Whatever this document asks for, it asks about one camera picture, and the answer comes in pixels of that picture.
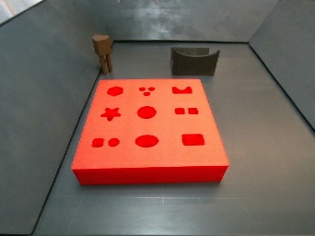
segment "red box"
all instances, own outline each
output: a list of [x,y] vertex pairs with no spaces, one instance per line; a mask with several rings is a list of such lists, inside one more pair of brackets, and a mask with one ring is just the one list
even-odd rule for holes
[[227,168],[199,79],[98,82],[70,166],[80,184],[220,182]]

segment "gray floor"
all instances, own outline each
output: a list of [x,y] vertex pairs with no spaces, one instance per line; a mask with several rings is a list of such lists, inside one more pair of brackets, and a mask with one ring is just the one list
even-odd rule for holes
[[81,119],[36,234],[313,234],[313,132],[248,45],[116,42],[101,79],[171,77],[172,46],[221,50],[215,76],[200,79],[228,152],[224,181],[80,186]]

